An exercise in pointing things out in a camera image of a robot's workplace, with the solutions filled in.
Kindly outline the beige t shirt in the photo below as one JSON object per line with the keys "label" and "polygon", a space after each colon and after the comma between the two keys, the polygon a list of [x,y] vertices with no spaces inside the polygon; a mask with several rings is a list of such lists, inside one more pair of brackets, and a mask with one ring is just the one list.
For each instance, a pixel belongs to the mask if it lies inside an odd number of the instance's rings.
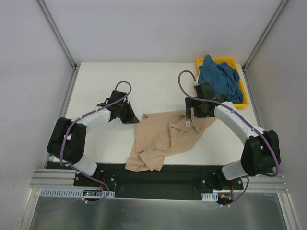
{"label": "beige t shirt", "polygon": [[143,114],[135,128],[135,140],[125,169],[160,171],[165,157],[194,148],[216,118],[186,118],[185,111]]}

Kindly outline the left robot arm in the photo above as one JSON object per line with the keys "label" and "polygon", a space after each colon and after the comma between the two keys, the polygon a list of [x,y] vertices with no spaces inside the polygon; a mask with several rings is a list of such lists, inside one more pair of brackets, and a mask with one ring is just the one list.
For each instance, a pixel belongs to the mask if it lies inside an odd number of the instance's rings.
{"label": "left robot arm", "polygon": [[47,152],[62,160],[65,165],[72,166],[78,172],[83,172],[84,179],[90,186],[97,186],[102,176],[96,162],[84,153],[86,135],[102,124],[117,118],[123,124],[139,122],[128,101],[128,94],[113,90],[111,96],[98,104],[95,110],[75,120],[60,117],[47,145]]}

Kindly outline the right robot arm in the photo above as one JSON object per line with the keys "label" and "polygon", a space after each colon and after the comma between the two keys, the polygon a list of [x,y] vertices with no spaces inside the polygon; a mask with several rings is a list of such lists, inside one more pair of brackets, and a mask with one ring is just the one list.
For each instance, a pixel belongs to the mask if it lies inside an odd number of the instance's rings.
{"label": "right robot arm", "polygon": [[275,131],[265,131],[248,121],[225,95],[215,95],[209,83],[195,85],[196,96],[185,98],[186,117],[215,117],[227,125],[244,145],[241,158],[221,168],[216,184],[221,189],[233,179],[256,176],[281,163],[279,138]]}

